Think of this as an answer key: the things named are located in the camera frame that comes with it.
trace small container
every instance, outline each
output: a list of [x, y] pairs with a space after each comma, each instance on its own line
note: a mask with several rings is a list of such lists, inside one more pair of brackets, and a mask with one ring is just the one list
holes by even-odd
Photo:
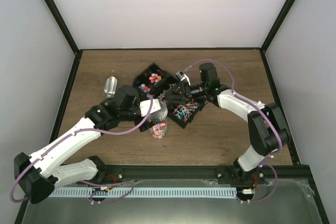
[[106, 80], [104, 87], [104, 96], [106, 98], [114, 97], [116, 88], [117, 88], [117, 79], [116, 77], [111, 76], [109, 79]]
[[149, 115], [149, 119], [154, 123], [162, 122], [167, 117], [168, 114], [167, 105], [163, 101], [160, 101], [160, 106], [161, 106], [160, 110]]
[[168, 117], [177, 123], [181, 128], [185, 128], [192, 122], [194, 116], [204, 108], [203, 100], [188, 104], [168, 104]]
[[150, 134], [155, 139], [162, 139], [167, 135], [167, 121], [163, 120], [150, 128]]
[[142, 93], [149, 93], [157, 97], [160, 92], [156, 91], [155, 88], [169, 75], [167, 71], [152, 63], [134, 79], [132, 86]]

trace white wall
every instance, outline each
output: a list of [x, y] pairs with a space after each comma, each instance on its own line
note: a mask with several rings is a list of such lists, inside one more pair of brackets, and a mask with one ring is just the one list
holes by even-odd
[[54, 0], [79, 48], [260, 47], [285, 0]]
[[336, 0], [296, 0], [266, 52], [300, 159], [336, 220]]
[[43, 0], [0, 0], [0, 49], [0, 222], [14, 223], [13, 159], [48, 142], [74, 54]]

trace cable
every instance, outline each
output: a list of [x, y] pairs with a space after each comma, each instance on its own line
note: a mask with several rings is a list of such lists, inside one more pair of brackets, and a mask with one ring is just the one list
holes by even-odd
[[[84, 184], [87, 184], [87, 185], [90, 185], [90, 186], [97, 186], [97, 187], [102, 187], [102, 186], [108, 186], [108, 187], [113, 186], [114, 187], [114, 186], [121, 186], [121, 185], [132, 185], [132, 188], [126, 194], [120, 196], [117, 199], [100, 201], [101, 203], [99, 203], [99, 204], [112, 203], [112, 202], [118, 201], [120, 199], [123, 199], [124, 197], [126, 197], [127, 195], [129, 195], [134, 190], [134, 183], [132, 183], [130, 181], [124, 181], [124, 182], [121, 182], [121, 183], [113, 183], [113, 184], [104, 184], [104, 185], [91, 183], [91, 182], [88, 182], [88, 181], [85, 181], [85, 180], [81, 180], [80, 182], [82, 182]], [[92, 199], [93, 195], [96, 194], [99, 191], [103, 191], [103, 190], [94, 191], [90, 195], [91, 204], [93, 204], [93, 199]]]
[[27, 173], [27, 171], [29, 171], [29, 169], [31, 169], [37, 162], [39, 161], [39, 159], [36, 159], [34, 162], [30, 163], [20, 174], [19, 176], [17, 176], [14, 185], [12, 186], [12, 188], [10, 189], [11, 191], [9, 192], [9, 198], [12, 202], [14, 203], [19, 203], [22, 201], [25, 201], [28, 199], [28, 197], [24, 197], [22, 199], [15, 199], [14, 198], [14, 190], [16, 185], [18, 184], [18, 182], [22, 179], [22, 177]]
[[240, 97], [239, 95], [237, 95], [237, 94], [235, 93], [235, 90], [234, 90], [235, 79], [234, 79], [232, 73], [230, 72], [230, 70], [227, 69], [227, 67], [225, 67], [223, 64], [221, 64], [221, 63], [218, 62], [217, 60], [213, 60], [213, 59], [202, 59], [202, 60], [198, 60], [198, 61], [192, 63], [191, 65], [189, 65], [189, 66], [184, 70], [184, 72], [187, 72], [187, 71], [188, 71], [189, 69], [191, 69], [194, 65], [196, 65], [196, 64], [198, 64], [198, 63], [200, 63], [200, 62], [203, 62], [203, 61], [211, 61], [211, 62], [214, 62], [214, 63], [220, 65], [221, 67], [223, 67], [223, 68], [226, 70], [226, 72], [227, 72], [227, 73], [229, 74], [229, 76], [231, 77], [231, 81], [232, 81], [232, 84], [231, 84], [231, 93], [232, 93], [232, 95], [233, 95], [235, 98], [237, 98], [237, 99], [239, 99], [239, 100], [241, 100], [241, 101], [247, 103], [248, 105], [252, 106], [256, 111], [258, 111], [258, 113], [259, 113], [259, 114], [262, 116], [262, 118], [266, 121], [266, 123], [268, 124], [268, 126], [270, 127], [270, 129], [272, 130], [272, 132], [274, 133], [274, 136], [276, 137], [276, 139], [277, 139], [277, 141], [278, 141], [279, 149], [278, 149], [276, 152], [272, 152], [272, 154], [280, 153], [280, 152], [282, 151], [282, 141], [281, 141], [281, 138], [280, 138], [280, 136], [279, 136], [277, 130], [275, 129], [275, 127], [273, 126], [273, 124], [271, 123], [271, 121], [267, 118], [267, 116], [263, 113], [263, 111], [261, 111], [260, 108], [258, 108], [257, 106], [255, 106], [255, 105], [254, 105], [253, 103], [251, 103], [250, 101], [248, 101], [248, 100], [246, 100], [246, 99]]
[[[138, 129], [149, 117], [150, 115], [150, 112], [152, 110], [152, 106], [153, 106], [153, 97], [148, 94], [147, 95], [148, 98], [151, 99], [151, 103], [150, 103], [150, 106], [149, 106], [149, 110], [147, 112], [147, 114], [145, 115], [145, 117], [141, 120], [140, 123], [138, 123], [136, 126], [134, 126], [133, 128], [127, 130], [127, 131], [124, 131], [124, 132], [110, 132], [110, 131], [104, 131], [104, 130], [101, 130], [101, 129], [80, 129], [80, 130], [77, 130], [75, 131], [74, 133], [75, 134], [78, 134], [80, 132], [85, 132], [85, 131], [95, 131], [95, 132], [100, 132], [100, 133], [103, 133], [103, 134], [106, 134], [106, 135], [112, 135], [112, 136], [121, 136], [121, 135], [126, 135], [128, 133], [131, 133], [133, 131], [135, 131], [136, 129]], [[60, 141], [58, 141], [55, 145], [53, 145], [52, 147], [50, 147], [48, 150], [46, 150], [42, 155], [41, 157], [44, 157], [45, 155], [47, 155], [49, 152], [51, 152], [57, 145], [59, 145], [60, 143], [62, 143], [63, 141], [65, 141], [67, 138], [71, 137], [72, 134], [69, 134], [69, 135], [66, 135], [64, 138], [62, 138]]]
[[[265, 197], [262, 198], [262, 199], [258, 199], [258, 200], [250, 201], [250, 202], [248, 202], [249, 204], [252, 204], [252, 203], [259, 203], [259, 202], [262, 202], [262, 201], [268, 199], [269, 197], [271, 197], [271, 196], [274, 194], [275, 190], [277, 189], [277, 186], [278, 186], [278, 175], [277, 175], [277, 172], [275, 171], [275, 169], [274, 169], [273, 166], [271, 166], [271, 165], [269, 165], [269, 164], [265, 164], [265, 165], [268, 166], [269, 168], [271, 168], [271, 170], [272, 170], [273, 173], [274, 173], [274, 177], [275, 177], [274, 187], [273, 187], [272, 191], [271, 191], [267, 196], [265, 196]], [[236, 196], [236, 198], [237, 198], [240, 202], [244, 202], [243, 200], [239, 199], [238, 196]]]
[[[108, 134], [108, 135], [114, 135], [114, 136], [120, 136], [120, 135], [125, 135], [128, 133], [131, 133], [133, 131], [135, 131], [136, 129], [138, 129], [149, 117], [151, 110], [152, 110], [152, 106], [153, 106], [153, 97], [150, 94], [147, 94], [147, 97], [151, 100], [151, 103], [149, 105], [149, 109], [147, 114], [145, 115], [145, 117], [141, 120], [140, 123], [138, 123], [136, 126], [134, 126], [133, 128], [131, 128], [130, 130], [124, 131], [124, 132], [110, 132], [110, 131], [104, 131], [104, 130], [100, 130], [100, 129], [80, 129], [75, 131], [75, 134], [78, 134], [80, 132], [84, 132], [84, 131], [95, 131], [95, 132], [100, 132], [100, 133], [104, 133], [104, 134]], [[73, 136], [72, 134], [68, 134], [65, 137], [63, 137], [60, 141], [58, 141], [56, 144], [54, 144], [53, 146], [51, 146], [48, 150], [46, 150], [45, 152], [43, 152], [41, 154], [41, 157], [44, 157], [45, 155], [47, 155], [49, 152], [51, 152], [54, 148], [56, 148], [56, 146], [58, 146], [60, 143], [64, 142], [66, 139], [68, 139], [69, 137]], [[11, 187], [11, 191], [9, 192], [9, 198], [12, 202], [14, 203], [18, 203], [18, 202], [22, 202], [27, 200], [28, 198], [22, 198], [22, 199], [15, 199], [14, 198], [14, 190], [17, 186], [17, 184], [19, 183], [19, 181], [22, 179], [22, 177], [29, 171], [29, 169], [31, 169], [38, 161], [40, 161], [40, 159], [36, 159], [34, 160], [32, 163], [30, 163], [20, 174], [19, 176], [17, 176], [16, 180], [14, 181], [12, 187]]]
[[[120, 196], [119, 198], [112, 199], [112, 200], [99, 201], [98, 203], [99, 203], [99, 204], [108, 204], [108, 203], [116, 202], [116, 201], [118, 201], [118, 200], [121, 200], [121, 199], [125, 198], [125, 197], [126, 197], [127, 195], [129, 195], [133, 190], [134, 190], [134, 186], [132, 186], [132, 188], [131, 188], [127, 193], [125, 193], [124, 195]], [[90, 195], [90, 200], [91, 200], [91, 204], [92, 204], [92, 205], [93, 205], [93, 202], [94, 202], [94, 200], [93, 200], [92, 197], [93, 197], [96, 193], [98, 193], [98, 192], [105, 192], [105, 191], [103, 191], [103, 190], [98, 190], [98, 191], [94, 191], [94, 192], [92, 192], [92, 194]]]

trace wire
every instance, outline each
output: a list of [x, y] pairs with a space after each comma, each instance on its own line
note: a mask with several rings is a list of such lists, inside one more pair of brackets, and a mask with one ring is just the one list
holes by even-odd
[[[267, 195], [265, 196], [264, 198], [262, 199], [258, 199], [258, 200], [254, 200], [254, 201], [250, 201], [249, 204], [252, 204], [252, 203], [259, 203], [259, 202], [262, 202], [266, 199], [268, 199], [269, 197], [271, 197], [275, 190], [277, 189], [277, 186], [278, 186], [278, 175], [277, 175], [277, 172], [275, 171], [274, 167], [269, 165], [269, 164], [265, 164], [266, 166], [268, 166], [269, 168], [271, 168], [271, 170], [273, 171], [274, 173], [274, 177], [275, 177], [275, 182], [274, 182], [274, 187], [272, 189], [272, 191]], [[240, 201], [240, 202], [244, 202], [243, 200], [239, 199], [238, 196], [236, 196], [236, 198]]]
[[[132, 186], [132, 188], [127, 192], [125, 193], [124, 195], [120, 196], [119, 198], [116, 198], [116, 199], [112, 199], [112, 200], [104, 200], [104, 201], [99, 201], [99, 204], [108, 204], [108, 203], [112, 203], [112, 202], [116, 202], [118, 200], [121, 200], [123, 198], [125, 198], [127, 195], [129, 195], [132, 191], [134, 190], [134, 185]], [[97, 191], [93, 191], [92, 194], [90, 195], [90, 200], [91, 200], [91, 204], [93, 205], [93, 196], [96, 194], [96, 193], [99, 193], [99, 192], [105, 192], [103, 190], [97, 190]]]
[[[80, 132], [86, 132], [86, 131], [95, 131], [95, 132], [100, 132], [100, 133], [104, 133], [104, 134], [107, 134], [107, 135], [114, 135], [114, 136], [120, 136], [120, 135], [126, 135], [128, 133], [131, 133], [133, 131], [135, 131], [136, 129], [138, 129], [146, 120], [147, 118], [149, 117], [150, 113], [151, 113], [151, 110], [152, 110], [152, 106], [153, 106], [153, 97], [150, 95], [150, 94], [147, 94], [147, 97], [151, 100], [151, 103], [149, 105], [149, 109], [148, 109], [148, 112], [147, 114], [145, 115], [145, 117], [141, 120], [140, 123], [138, 123], [136, 126], [134, 126], [133, 128], [127, 130], [127, 131], [124, 131], [124, 132], [110, 132], [110, 131], [104, 131], [104, 130], [100, 130], [100, 129], [80, 129], [80, 130], [77, 130], [75, 131], [74, 133], [75, 134], [78, 134]], [[59, 144], [61, 144], [62, 142], [64, 142], [66, 139], [68, 139], [69, 137], [73, 136], [72, 134], [68, 134], [66, 135], [65, 137], [63, 137], [61, 140], [59, 140], [56, 144], [54, 144], [53, 146], [51, 146], [48, 150], [46, 150], [45, 152], [43, 152], [41, 154], [41, 157], [43, 158], [44, 156], [46, 156], [49, 152], [51, 152], [54, 148], [56, 148], [56, 146], [58, 146]], [[14, 198], [14, 190], [17, 186], [17, 184], [19, 183], [19, 181], [22, 179], [23, 176], [26, 175], [26, 173], [29, 171], [29, 169], [31, 169], [38, 161], [40, 161], [41, 159], [37, 158], [36, 160], [34, 160], [32, 163], [30, 163], [20, 174], [19, 176], [17, 176], [16, 180], [14, 181], [11, 189], [10, 189], [10, 192], [9, 192], [9, 198], [12, 202], [14, 203], [18, 203], [18, 202], [22, 202], [22, 201], [25, 201], [27, 200], [28, 198], [27, 197], [24, 197], [22, 199], [15, 199]], [[85, 183], [85, 184], [88, 184], [90, 185], [89, 183], [90, 182], [87, 182], [87, 181], [84, 181], [82, 180], [81, 182]], [[112, 186], [115, 186], [115, 185], [124, 185], [125, 183], [122, 182], [122, 183], [115, 183], [115, 184], [111, 184]]]
[[248, 100], [246, 100], [246, 99], [240, 97], [239, 95], [237, 95], [237, 94], [235, 93], [235, 90], [234, 90], [235, 79], [234, 79], [232, 73], [230, 72], [230, 70], [228, 70], [227, 67], [225, 67], [223, 64], [221, 64], [221, 63], [218, 62], [217, 60], [213, 60], [213, 59], [202, 59], [202, 60], [198, 60], [198, 61], [192, 63], [191, 65], [189, 65], [189, 66], [184, 70], [184, 72], [187, 72], [187, 71], [188, 71], [189, 69], [191, 69], [194, 65], [196, 65], [196, 64], [198, 64], [198, 63], [200, 63], [200, 62], [203, 62], [203, 61], [211, 61], [211, 62], [214, 62], [214, 63], [220, 65], [221, 67], [223, 67], [223, 68], [226, 70], [226, 72], [227, 72], [227, 73], [229, 74], [229, 76], [231, 77], [231, 81], [232, 81], [232, 83], [231, 83], [231, 93], [232, 93], [232, 95], [233, 95], [235, 98], [237, 98], [237, 99], [239, 99], [239, 100], [241, 100], [241, 101], [247, 103], [248, 105], [252, 106], [256, 111], [258, 111], [258, 113], [259, 113], [259, 114], [262, 116], [262, 118], [266, 121], [266, 123], [268, 124], [268, 126], [270, 127], [270, 129], [272, 130], [272, 132], [274, 133], [274, 136], [276, 137], [276, 139], [277, 139], [277, 141], [278, 141], [279, 149], [278, 149], [276, 152], [272, 152], [272, 154], [280, 153], [280, 152], [282, 151], [282, 141], [281, 141], [281, 138], [280, 138], [280, 136], [279, 136], [277, 130], [275, 129], [275, 127], [273, 126], [273, 124], [271, 123], [271, 121], [267, 118], [267, 116], [264, 114], [264, 112], [261, 111], [260, 108], [258, 108], [257, 106], [255, 106], [255, 105], [254, 105], [253, 103], [251, 103], [250, 101], [248, 101]]
[[257, 191], [257, 186], [258, 186], [258, 180], [257, 180], [257, 176], [252, 174], [252, 178], [254, 179], [255, 185], [254, 185], [254, 192], [256, 193]]
[[14, 190], [16, 185], [18, 184], [18, 182], [22, 179], [22, 177], [39, 161], [39, 159], [36, 159], [34, 162], [30, 163], [20, 174], [19, 176], [17, 176], [14, 185], [12, 186], [12, 188], [10, 189], [10, 193], [9, 193], [9, 198], [12, 202], [14, 203], [19, 203], [22, 201], [25, 201], [28, 199], [28, 197], [24, 197], [22, 199], [15, 199], [14, 198]]

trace colorful candy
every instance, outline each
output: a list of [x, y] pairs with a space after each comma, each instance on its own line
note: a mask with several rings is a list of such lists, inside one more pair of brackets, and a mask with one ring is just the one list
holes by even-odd
[[167, 123], [161, 122], [150, 128], [150, 132], [153, 138], [161, 139], [167, 133]]

